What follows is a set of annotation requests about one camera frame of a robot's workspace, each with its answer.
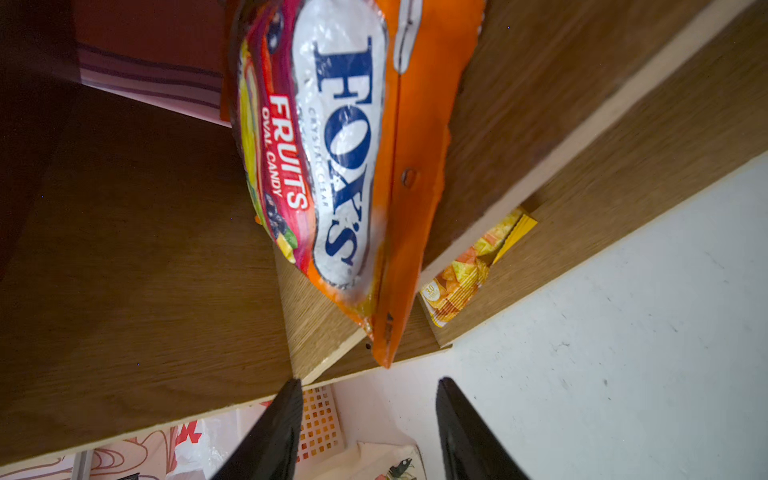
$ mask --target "candy bag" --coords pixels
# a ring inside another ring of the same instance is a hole
[[[257,221],[389,367],[442,193],[482,0],[244,0],[230,117]]]

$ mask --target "black object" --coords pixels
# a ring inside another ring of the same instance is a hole
[[[528,480],[449,377],[438,382],[435,404],[448,480]]]
[[[213,480],[290,480],[299,450],[301,381],[288,380]]]
[[[448,480],[528,480],[448,377],[438,382],[436,407]],[[302,412],[301,381],[289,380],[213,480],[292,479]],[[399,477],[410,461],[391,467],[390,475]]]

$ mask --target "striped fabric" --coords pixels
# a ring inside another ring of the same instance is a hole
[[[218,72],[126,57],[82,43],[78,57],[84,85],[230,126],[219,119]]]

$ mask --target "white floor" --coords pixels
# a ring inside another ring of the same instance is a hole
[[[334,385],[347,441],[415,442],[443,478],[451,376],[534,480],[768,478],[766,249],[763,155],[450,351]]]

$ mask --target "wooden board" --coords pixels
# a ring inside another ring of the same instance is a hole
[[[0,8],[0,280],[77,93],[69,0]]]
[[[759,2],[537,192],[539,225],[456,318],[435,328],[439,343],[768,150],[766,52],[768,2]]]
[[[0,465],[277,392],[272,245],[231,130],[82,88],[0,324]]]
[[[293,375],[310,384],[366,333],[276,247],[274,253]]]
[[[489,2],[456,99],[445,191],[432,222],[421,284],[546,183],[748,4]],[[690,28],[700,12],[704,21]]]
[[[316,381],[324,384],[359,375],[372,369],[380,369],[371,356],[370,340],[359,342],[344,354],[339,361],[330,366]],[[400,347],[395,355],[395,363],[405,362],[419,356],[429,355],[440,351],[440,345],[435,340],[428,324],[426,313],[418,301],[413,303],[413,310],[408,320],[408,326],[402,335]]]

